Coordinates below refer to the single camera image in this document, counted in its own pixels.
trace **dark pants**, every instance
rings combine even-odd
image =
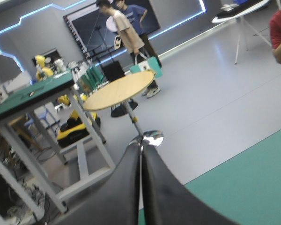
[[[144,48],[141,48],[140,52],[143,53],[144,55],[146,55]],[[130,53],[130,55],[131,55],[133,63],[135,63],[135,54],[132,52],[132,53]],[[137,56],[137,63],[140,63],[140,62],[143,62],[143,61],[145,61],[145,59],[143,57],[141,57],[140,55],[138,55]],[[156,81],[153,80],[153,82],[147,88],[148,89],[155,89],[155,88],[158,88],[158,85],[157,85]]]
[[[143,43],[145,44],[144,48],[146,50],[146,52],[149,54],[149,57],[155,57],[159,63],[160,68],[162,67],[161,62],[158,58],[158,55],[156,54],[155,50],[153,49],[149,39],[148,39],[148,35],[147,34],[141,34],[140,35],[141,40],[143,41]]]

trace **round wooden table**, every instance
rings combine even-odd
[[[139,133],[139,136],[135,137],[133,141],[147,140],[150,144],[159,146],[163,141],[162,132],[158,130],[143,132],[128,103],[129,99],[141,93],[153,82],[154,76],[154,71],[144,71],[117,79],[91,95],[85,101],[83,108],[87,111],[98,111],[123,103]]]

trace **beige t-shirt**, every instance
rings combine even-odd
[[[125,30],[130,28],[132,30],[132,34],[133,34],[133,39],[136,42],[136,46],[138,49],[142,48],[145,44],[143,43],[143,41],[141,40],[140,36],[138,36],[138,34],[136,33],[135,29],[133,28],[133,26],[131,25],[131,23],[129,22],[129,20],[126,18],[126,16],[121,13],[120,11],[117,11],[114,15],[113,15],[113,20],[116,24],[116,27],[118,29],[118,34],[121,36],[122,41],[125,45],[125,47],[127,48],[129,53],[133,52],[133,45],[130,42],[128,35],[126,34]]]

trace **led light strip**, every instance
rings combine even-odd
[[[74,4],[72,4],[72,5],[69,5],[69,6],[67,6],[67,7],[61,7],[61,6],[58,6],[58,5],[53,4],[53,3],[52,3],[52,4],[49,4],[49,5],[46,5],[46,6],[44,6],[44,7],[42,7],[42,8],[39,8],[39,9],[37,9],[37,10],[31,12],[31,13],[28,13],[28,14],[25,14],[25,15],[21,16],[21,17],[20,17],[20,20],[19,20],[19,22],[18,22],[17,24],[14,24],[14,25],[12,25],[12,26],[10,26],[10,27],[7,27],[7,28],[1,30],[1,31],[0,31],[0,34],[3,34],[3,33],[7,32],[7,31],[9,31],[9,30],[12,30],[12,29],[14,29],[14,28],[20,26],[21,23],[22,23],[22,19],[24,19],[24,18],[26,18],[26,17],[28,17],[28,16],[31,16],[31,15],[33,15],[33,14],[35,14],[35,13],[38,13],[38,12],[40,12],[40,11],[43,11],[43,10],[45,10],[45,9],[47,9],[47,8],[53,7],[53,8],[56,8],[56,9],[58,9],[58,10],[65,11],[65,10],[67,10],[67,9],[70,9],[70,8],[72,8],[72,7],[75,7],[75,6],[77,6],[77,5],[79,5],[79,4],[83,3],[83,2],[86,2],[86,1],[87,1],[87,0],[81,0],[81,1],[78,1],[78,2],[76,2],[76,3],[74,3]],[[151,36],[151,37],[149,38],[149,40],[151,40],[151,39],[153,39],[153,38],[155,38],[155,37],[157,37],[157,36],[159,36],[159,35],[161,35],[161,34],[167,32],[167,31],[169,31],[169,30],[171,30],[171,29],[173,29],[173,28],[175,28],[175,27],[177,27],[177,26],[179,26],[179,25],[181,25],[181,24],[183,24],[183,23],[185,23],[185,22],[187,22],[187,21],[189,21],[189,20],[191,20],[191,19],[193,19],[193,18],[199,16],[200,14],[206,12],[206,8],[205,8],[205,5],[204,5],[203,0],[199,0],[199,3],[200,3],[200,6],[201,6],[201,11],[200,11],[199,13],[197,13],[197,14],[195,14],[195,15],[192,15],[192,16],[186,18],[185,20],[183,20],[183,21],[181,21],[181,22],[179,22],[179,23],[176,23],[176,24],[174,24],[173,26],[171,26],[171,27],[169,27],[169,28],[167,28],[167,29],[165,29],[165,30],[163,30],[163,31],[161,31],[161,32],[159,32],[159,33],[157,33],[157,34]],[[125,52],[127,52],[127,50],[121,51],[121,52],[119,52],[119,53],[113,55],[112,57],[115,58],[115,57],[117,57],[117,56],[119,56],[119,55],[121,55],[121,54],[123,54],[123,53],[125,53]],[[24,68],[23,68],[23,66],[22,66],[21,63],[19,62],[19,60],[18,60],[14,55],[9,54],[9,53],[6,53],[6,52],[3,52],[1,49],[0,49],[0,55],[6,56],[6,57],[8,57],[8,58],[13,59],[13,60],[16,62],[17,66],[20,68],[20,70],[21,70],[22,72],[25,71]],[[103,60],[101,63],[105,63],[105,62],[109,61],[110,59],[111,59],[111,57],[109,57],[109,58]]]

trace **hair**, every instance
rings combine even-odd
[[[106,6],[108,8],[111,7],[111,3],[108,0],[97,0],[96,2],[97,7]]]

